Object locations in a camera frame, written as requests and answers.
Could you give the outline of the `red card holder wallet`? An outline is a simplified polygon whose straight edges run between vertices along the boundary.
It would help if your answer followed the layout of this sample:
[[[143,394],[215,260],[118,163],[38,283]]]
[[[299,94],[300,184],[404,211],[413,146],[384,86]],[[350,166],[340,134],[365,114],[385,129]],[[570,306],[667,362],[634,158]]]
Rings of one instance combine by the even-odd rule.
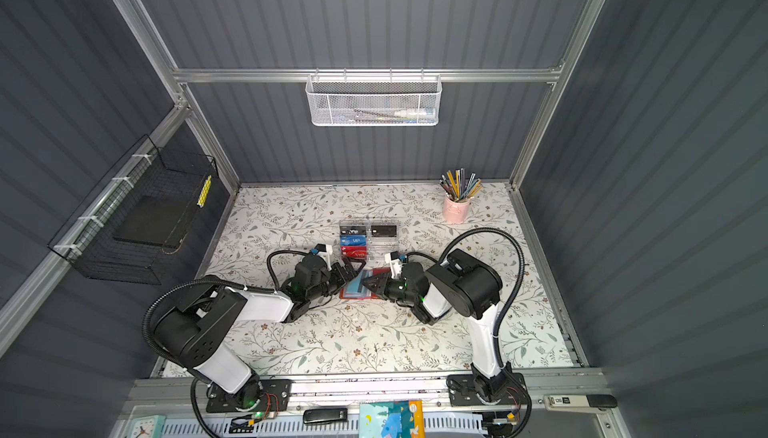
[[[342,300],[368,300],[378,299],[378,296],[366,287],[362,281],[374,275],[389,273],[389,268],[365,268],[360,274],[347,283],[340,291],[339,298]]]

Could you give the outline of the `clear plastic organizer box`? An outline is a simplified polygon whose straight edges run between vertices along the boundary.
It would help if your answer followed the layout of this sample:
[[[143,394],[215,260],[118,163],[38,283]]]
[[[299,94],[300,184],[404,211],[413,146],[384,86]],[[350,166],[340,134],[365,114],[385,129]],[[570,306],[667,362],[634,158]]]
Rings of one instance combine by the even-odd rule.
[[[385,263],[399,250],[401,225],[386,219],[349,219],[339,224],[341,254],[369,263]]]

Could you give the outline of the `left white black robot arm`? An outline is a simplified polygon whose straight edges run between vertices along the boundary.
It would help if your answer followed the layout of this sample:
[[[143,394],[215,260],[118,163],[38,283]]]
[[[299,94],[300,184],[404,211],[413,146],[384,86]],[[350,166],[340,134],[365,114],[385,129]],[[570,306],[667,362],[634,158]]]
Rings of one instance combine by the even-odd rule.
[[[249,287],[214,275],[178,285],[146,311],[142,335],[160,357],[235,395],[255,387],[258,374],[225,344],[239,322],[292,323],[320,297],[332,297],[358,277],[366,261],[332,263],[315,247],[301,252],[294,276],[274,288]]]

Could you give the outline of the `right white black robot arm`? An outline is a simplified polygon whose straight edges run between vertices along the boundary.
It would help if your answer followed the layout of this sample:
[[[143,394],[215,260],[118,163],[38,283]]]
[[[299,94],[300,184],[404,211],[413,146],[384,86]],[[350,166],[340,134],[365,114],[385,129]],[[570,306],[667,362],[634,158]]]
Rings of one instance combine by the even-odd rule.
[[[363,278],[361,284],[378,298],[407,308],[423,324],[433,325],[451,311],[464,317],[475,393],[488,403],[500,399],[510,368],[496,352],[502,280],[492,267],[462,250],[429,267],[392,254],[389,271]]]

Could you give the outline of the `pink pen cup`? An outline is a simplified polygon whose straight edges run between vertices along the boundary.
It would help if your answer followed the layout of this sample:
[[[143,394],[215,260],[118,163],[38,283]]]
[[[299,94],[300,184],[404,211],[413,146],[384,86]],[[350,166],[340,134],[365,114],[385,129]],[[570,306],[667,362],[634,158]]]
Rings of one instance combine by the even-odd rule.
[[[449,224],[462,224],[469,215],[470,201],[453,201],[446,196],[443,202],[442,216]]]

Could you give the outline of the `pens in pink cup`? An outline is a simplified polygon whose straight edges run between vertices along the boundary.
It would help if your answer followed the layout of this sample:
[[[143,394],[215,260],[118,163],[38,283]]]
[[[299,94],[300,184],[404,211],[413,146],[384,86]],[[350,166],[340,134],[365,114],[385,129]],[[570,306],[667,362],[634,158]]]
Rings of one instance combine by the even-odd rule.
[[[468,173],[464,168],[447,170],[439,180],[446,197],[454,203],[471,200],[483,187],[482,180],[475,173]]]

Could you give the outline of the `colourful picture book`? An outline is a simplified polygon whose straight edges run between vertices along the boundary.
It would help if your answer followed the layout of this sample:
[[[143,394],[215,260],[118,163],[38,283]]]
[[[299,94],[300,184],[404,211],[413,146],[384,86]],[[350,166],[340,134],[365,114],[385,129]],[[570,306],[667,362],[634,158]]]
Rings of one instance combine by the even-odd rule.
[[[359,408],[360,438],[424,438],[421,400],[364,403]]]

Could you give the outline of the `black stapler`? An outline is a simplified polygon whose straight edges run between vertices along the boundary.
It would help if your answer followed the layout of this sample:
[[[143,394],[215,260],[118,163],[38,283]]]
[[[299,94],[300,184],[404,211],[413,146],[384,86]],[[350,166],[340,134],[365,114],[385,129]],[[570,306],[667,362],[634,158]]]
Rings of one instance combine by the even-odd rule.
[[[346,407],[317,407],[304,411],[303,423],[308,426],[319,426],[348,420]]]

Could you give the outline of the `yellow tag on basket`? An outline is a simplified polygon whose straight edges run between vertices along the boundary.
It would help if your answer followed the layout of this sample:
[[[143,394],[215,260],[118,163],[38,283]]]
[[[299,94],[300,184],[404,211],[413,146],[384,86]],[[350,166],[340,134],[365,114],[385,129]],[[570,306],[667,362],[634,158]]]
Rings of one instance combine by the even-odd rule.
[[[201,186],[201,189],[196,201],[196,205],[199,208],[203,208],[205,206],[211,185],[212,185],[212,176],[208,175]]]

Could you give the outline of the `markers in white basket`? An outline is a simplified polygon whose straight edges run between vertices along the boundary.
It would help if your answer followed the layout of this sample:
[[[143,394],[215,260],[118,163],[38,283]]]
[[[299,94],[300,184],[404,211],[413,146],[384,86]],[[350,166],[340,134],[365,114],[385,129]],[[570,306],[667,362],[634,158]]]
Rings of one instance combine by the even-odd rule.
[[[406,108],[406,109],[362,109],[354,108],[356,120],[377,120],[385,122],[405,123],[435,123],[438,114],[435,108]]]

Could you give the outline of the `black pad in basket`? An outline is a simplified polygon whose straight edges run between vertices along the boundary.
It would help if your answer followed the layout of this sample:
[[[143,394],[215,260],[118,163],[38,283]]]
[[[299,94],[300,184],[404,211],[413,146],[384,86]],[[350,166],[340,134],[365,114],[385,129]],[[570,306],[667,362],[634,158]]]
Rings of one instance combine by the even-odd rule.
[[[117,241],[175,249],[193,218],[188,205],[173,198],[143,196],[120,223]]]

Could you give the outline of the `small teal clock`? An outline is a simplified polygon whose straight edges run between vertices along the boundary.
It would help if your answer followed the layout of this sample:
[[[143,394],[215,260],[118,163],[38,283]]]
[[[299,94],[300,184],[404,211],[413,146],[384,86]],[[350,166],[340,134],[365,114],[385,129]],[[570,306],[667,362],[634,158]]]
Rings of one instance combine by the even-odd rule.
[[[163,435],[166,417],[149,415],[133,418],[128,424],[126,438],[160,438]]]

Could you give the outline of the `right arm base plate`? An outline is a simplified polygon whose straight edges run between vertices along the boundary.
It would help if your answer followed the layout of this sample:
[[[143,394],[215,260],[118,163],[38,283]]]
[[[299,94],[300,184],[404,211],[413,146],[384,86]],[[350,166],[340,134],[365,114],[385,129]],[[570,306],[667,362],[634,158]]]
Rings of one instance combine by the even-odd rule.
[[[452,374],[446,378],[452,406],[508,406],[519,408],[529,403],[523,375],[502,371],[491,379],[483,375]]]

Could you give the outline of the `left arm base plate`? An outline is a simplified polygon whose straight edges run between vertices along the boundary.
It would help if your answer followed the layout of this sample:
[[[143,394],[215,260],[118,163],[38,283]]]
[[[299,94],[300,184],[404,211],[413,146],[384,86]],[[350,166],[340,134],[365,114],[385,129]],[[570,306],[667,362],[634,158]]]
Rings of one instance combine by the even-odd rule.
[[[293,381],[251,378],[239,391],[228,393],[219,385],[206,390],[205,411],[215,413],[277,413],[287,409]]]

